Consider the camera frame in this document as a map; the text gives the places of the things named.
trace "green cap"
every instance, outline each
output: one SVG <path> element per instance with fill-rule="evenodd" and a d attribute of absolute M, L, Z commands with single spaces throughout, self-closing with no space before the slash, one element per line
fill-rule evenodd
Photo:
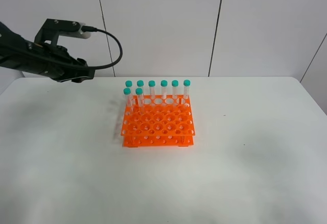
<path fill-rule="evenodd" d="M 131 93 L 131 89 L 130 88 L 125 88 L 124 89 L 124 94 L 125 95 L 129 95 Z"/>
<path fill-rule="evenodd" d="M 130 80 L 128 80 L 125 82 L 125 85 L 126 87 L 132 87 L 133 83 Z"/>
<path fill-rule="evenodd" d="M 167 85 L 168 85 L 167 80 L 162 80 L 162 81 L 161 81 L 161 86 L 166 87 Z"/>
<path fill-rule="evenodd" d="M 184 86 L 190 86 L 191 84 L 191 81 L 189 80 L 184 80 Z"/>
<path fill-rule="evenodd" d="M 142 93 L 143 93 L 141 88 L 137 88 L 135 92 L 136 92 L 136 95 L 142 95 Z"/>
<path fill-rule="evenodd" d="M 144 86 L 143 80 L 139 80 L 136 84 L 137 84 L 138 87 Z"/>
<path fill-rule="evenodd" d="M 172 81 L 172 86 L 177 87 L 178 86 L 178 80 L 173 80 Z"/>
<path fill-rule="evenodd" d="M 150 80 L 150 81 L 149 81 L 149 86 L 150 86 L 150 87 L 154 87 L 154 86 L 155 86 L 155 82 L 154 82 L 154 80 Z"/>

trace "panel seam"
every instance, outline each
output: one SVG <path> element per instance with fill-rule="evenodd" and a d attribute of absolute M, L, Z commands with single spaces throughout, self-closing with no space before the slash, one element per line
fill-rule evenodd
<path fill-rule="evenodd" d="M 104 20 L 104 14 L 103 14 L 103 9 L 102 9 L 101 0 L 99 0 L 99 3 L 100 3 L 100 9 L 101 9 L 101 14 L 102 14 L 102 22 L 103 22 L 104 30 L 107 32 L 106 22 L 105 22 L 105 20 Z M 108 44 L 108 49 L 109 49 L 110 59 L 111 59 L 111 63 L 112 63 L 112 56 L 111 56 L 111 50 L 110 50 L 110 45 L 109 45 L 108 35 L 106 35 L 106 38 L 107 38 L 107 44 Z M 113 71 L 113 76 L 116 77 L 116 74 L 115 74 L 115 72 L 114 72 L 114 68 L 113 68 L 113 67 L 112 67 L 112 71 Z"/>
<path fill-rule="evenodd" d="M 318 47 L 318 49 L 317 49 L 316 53 L 314 54 L 314 56 L 313 56 L 313 58 L 312 58 L 312 60 L 311 60 L 311 62 L 310 62 L 310 64 L 309 64 L 309 66 L 308 66 L 307 70 L 305 71 L 305 74 L 303 74 L 303 76 L 302 76 L 302 79 L 301 79 L 300 83 L 302 82 L 303 78 L 304 78 L 304 77 L 305 77 L 305 75 L 307 74 L 307 72 L 308 72 L 308 70 L 309 70 L 309 68 L 310 68 L 310 66 L 311 66 L 311 64 L 312 64 L 312 62 L 313 62 L 313 60 L 315 59 L 315 57 L 316 57 L 316 55 L 317 55 L 317 53 L 318 53 L 318 51 L 319 51 L 320 47 L 322 46 L 322 44 L 323 44 L 324 40 L 326 39 L 326 36 L 327 36 L 327 33 L 325 34 L 325 37 L 323 38 L 322 42 L 320 43 L 320 46 Z"/>
<path fill-rule="evenodd" d="M 217 29 L 218 29 L 218 23 L 219 23 L 219 18 L 220 18 L 220 10 L 221 10 L 222 2 L 223 2 L 223 0 L 220 0 L 220 2 L 219 2 L 216 29 L 215 29 L 215 36 L 214 36 L 214 43 L 213 43 L 213 49 L 212 49 L 212 52 L 211 52 L 208 77 L 210 77 L 211 65 L 212 65 L 212 62 L 213 62 L 213 56 L 214 56 L 214 50 L 215 50 L 215 44 L 216 44 L 216 37 L 217 37 Z"/>

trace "white wall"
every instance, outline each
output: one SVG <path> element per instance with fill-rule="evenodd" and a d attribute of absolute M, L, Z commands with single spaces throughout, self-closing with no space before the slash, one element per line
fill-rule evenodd
<path fill-rule="evenodd" d="M 327 0 L 222 0 L 211 76 L 301 79 L 327 31 Z"/>
<path fill-rule="evenodd" d="M 99 0 L 0 0 L 0 21 L 25 39 L 34 40 L 47 18 L 85 22 L 104 29 Z M 94 33 L 87 40 L 60 37 L 58 44 L 67 47 L 73 57 L 85 59 L 90 66 L 111 62 L 104 34 Z M 112 68 L 99 70 L 96 75 L 113 76 L 113 71 Z"/>
<path fill-rule="evenodd" d="M 322 43 L 301 84 L 327 113 L 327 40 Z"/>
<path fill-rule="evenodd" d="M 207 76 L 220 0 L 101 0 L 116 76 Z M 118 48 L 110 41 L 113 59 Z"/>
<path fill-rule="evenodd" d="M 19 71 L 0 67 L 0 94 L 4 92 L 15 79 L 21 77 L 22 75 Z"/>

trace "test tube rack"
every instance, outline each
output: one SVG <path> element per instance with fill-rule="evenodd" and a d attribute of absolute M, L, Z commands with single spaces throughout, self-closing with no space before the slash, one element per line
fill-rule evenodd
<path fill-rule="evenodd" d="M 144 105 L 139 107 L 133 96 L 132 107 L 126 106 L 121 135 L 123 146 L 191 146 L 195 135 L 190 97 L 161 95 L 150 99 L 144 95 Z"/>

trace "white table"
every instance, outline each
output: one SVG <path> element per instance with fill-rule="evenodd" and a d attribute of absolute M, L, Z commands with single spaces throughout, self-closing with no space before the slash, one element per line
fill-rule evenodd
<path fill-rule="evenodd" d="M 297 80 L 191 78 L 194 146 L 125 148 L 126 80 L 0 95 L 1 224 L 326 223 L 327 117 Z"/>

